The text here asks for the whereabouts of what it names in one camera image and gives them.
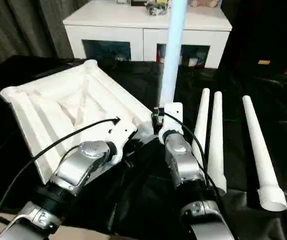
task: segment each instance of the white cabinet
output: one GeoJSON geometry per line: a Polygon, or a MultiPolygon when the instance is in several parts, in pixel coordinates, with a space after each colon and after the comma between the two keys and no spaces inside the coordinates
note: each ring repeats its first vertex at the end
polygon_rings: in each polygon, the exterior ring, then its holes
{"type": "Polygon", "coordinates": [[[85,40],[130,43],[131,61],[143,61],[143,29],[107,26],[65,26],[75,58],[85,59],[85,40]]]}
{"type": "MultiPolygon", "coordinates": [[[[204,67],[217,69],[226,46],[228,36],[228,31],[184,30],[182,34],[182,45],[209,46],[204,67]]],[[[166,44],[167,40],[168,31],[165,29],[144,29],[144,61],[155,62],[157,58],[158,44],[166,44]]]]}
{"type": "MultiPolygon", "coordinates": [[[[156,61],[157,48],[167,43],[169,17],[170,10],[166,15],[149,16],[145,7],[91,0],[63,24],[75,58],[91,57],[87,41],[106,41],[125,43],[131,61],[156,61]]],[[[188,7],[182,45],[208,46],[204,66],[216,69],[231,30],[219,7],[188,7]]]]}

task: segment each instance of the white foam tray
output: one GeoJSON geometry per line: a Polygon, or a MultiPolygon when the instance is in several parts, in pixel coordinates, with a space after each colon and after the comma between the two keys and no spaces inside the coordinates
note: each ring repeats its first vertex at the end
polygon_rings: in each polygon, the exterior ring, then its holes
{"type": "MultiPolygon", "coordinates": [[[[94,122],[119,117],[137,129],[138,138],[153,134],[151,111],[97,65],[95,60],[20,85],[0,95],[10,103],[33,156],[56,140],[94,122]]],[[[36,162],[45,184],[62,155],[84,141],[105,140],[111,122],[85,130],[51,149],[36,162]]]]}

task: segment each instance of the dark curtain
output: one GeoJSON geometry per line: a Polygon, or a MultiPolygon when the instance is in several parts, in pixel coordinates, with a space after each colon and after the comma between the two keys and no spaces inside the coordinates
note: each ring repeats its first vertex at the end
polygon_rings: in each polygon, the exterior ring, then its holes
{"type": "Polygon", "coordinates": [[[63,19],[88,0],[0,0],[0,63],[13,55],[72,58],[63,19]]]}

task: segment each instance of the white tube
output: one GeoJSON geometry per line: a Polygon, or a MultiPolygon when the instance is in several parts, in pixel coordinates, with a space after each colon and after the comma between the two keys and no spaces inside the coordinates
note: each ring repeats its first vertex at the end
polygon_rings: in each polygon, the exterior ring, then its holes
{"type": "MultiPolygon", "coordinates": [[[[197,121],[195,123],[195,128],[194,128],[194,135],[197,137],[198,141],[200,142],[203,152],[205,152],[205,146],[206,146],[209,95],[210,95],[209,88],[205,88],[202,90],[197,121]]],[[[204,165],[202,161],[202,155],[200,153],[200,150],[199,150],[199,147],[196,141],[192,141],[191,148],[192,148],[193,155],[195,156],[197,161],[200,163],[200,165],[203,167],[204,165]]]]}
{"type": "Polygon", "coordinates": [[[168,42],[165,49],[159,106],[174,101],[183,29],[188,0],[173,0],[171,5],[168,42]]]}
{"type": "Polygon", "coordinates": [[[223,96],[220,91],[214,93],[213,99],[207,172],[220,195],[225,195],[227,181],[224,175],[223,96]]]}
{"type": "Polygon", "coordinates": [[[269,211],[283,211],[287,208],[285,194],[279,187],[252,100],[249,96],[244,96],[242,101],[259,179],[260,205],[269,211]]]}

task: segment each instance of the black tablecloth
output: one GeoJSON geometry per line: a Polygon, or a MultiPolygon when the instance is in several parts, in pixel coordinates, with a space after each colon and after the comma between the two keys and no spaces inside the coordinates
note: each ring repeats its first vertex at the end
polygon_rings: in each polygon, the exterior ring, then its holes
{"type": "MultiPolygon", "coordinates": [[[[0,65],[0,90],[80,63],[80,60],[12,57],[0,65]]],[[[153,109],[161,65],[101,62],[99,66],[153,109]]],[[[175,101],[183,103],[184,123],[192,129],[203,88],[210,88],[211,93],[222,91],[223,95],[224,172],[228,187],[223,201],[231,227],[241,240],[286,240],[287,211],[269,212],[258,202],[258,177],[242,96],[247,94],[252,98],[287,200],[287,77],[249,78],[225,71],[179,68],[175,101]]],[[[0,98],[0,199],[29,158],[12,110],[0,98]]],[[[153,141],[126,161],[135,164],[131,168],[120,164],[87,186],[65,224],[143,240],[183,239],[174,208],[173,186],[164,162],[164,148],[153,141]]],[[[40,184],[33,166],[15,185],[4,211],[16,213],[40,184]]]]}

